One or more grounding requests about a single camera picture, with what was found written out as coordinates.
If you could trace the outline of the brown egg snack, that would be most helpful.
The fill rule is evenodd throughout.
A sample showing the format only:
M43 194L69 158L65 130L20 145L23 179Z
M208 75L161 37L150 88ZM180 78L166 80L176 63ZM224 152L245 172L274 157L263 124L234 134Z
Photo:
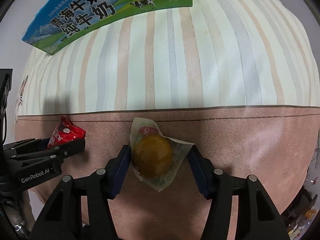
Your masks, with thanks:
M151 119L133 119L130 133L133 171L140 181L158 192L173 182L193 146L192 142L164 136Z

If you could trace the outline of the cardboard milk carton box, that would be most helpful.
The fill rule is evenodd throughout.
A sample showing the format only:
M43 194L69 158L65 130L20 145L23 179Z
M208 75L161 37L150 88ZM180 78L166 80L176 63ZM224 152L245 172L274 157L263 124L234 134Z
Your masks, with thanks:
M79 37L117 20L192 5L193 0L49 0L29 24L22 41L54 55Z

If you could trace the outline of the red triangular snack packet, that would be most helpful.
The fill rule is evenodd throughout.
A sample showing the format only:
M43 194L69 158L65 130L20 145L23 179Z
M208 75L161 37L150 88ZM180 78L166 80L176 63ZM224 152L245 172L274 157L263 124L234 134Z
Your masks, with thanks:
M71 122L66 116L60 115L60 122L56 125L48 142L48 149L64 145L74 140L84 139L86 131Z

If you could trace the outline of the striped cat print blanket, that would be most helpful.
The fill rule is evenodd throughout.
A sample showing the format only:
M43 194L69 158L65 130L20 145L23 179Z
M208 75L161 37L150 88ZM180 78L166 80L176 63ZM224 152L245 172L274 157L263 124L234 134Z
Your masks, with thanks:
M33 49L17 140L47 138L60 114L86 134L63 163L92 174L129 142L136 117L194 143L229 174L255 174L283 212L319 132L319 73L304 26L279 0L194 0L99 28L50 56Z

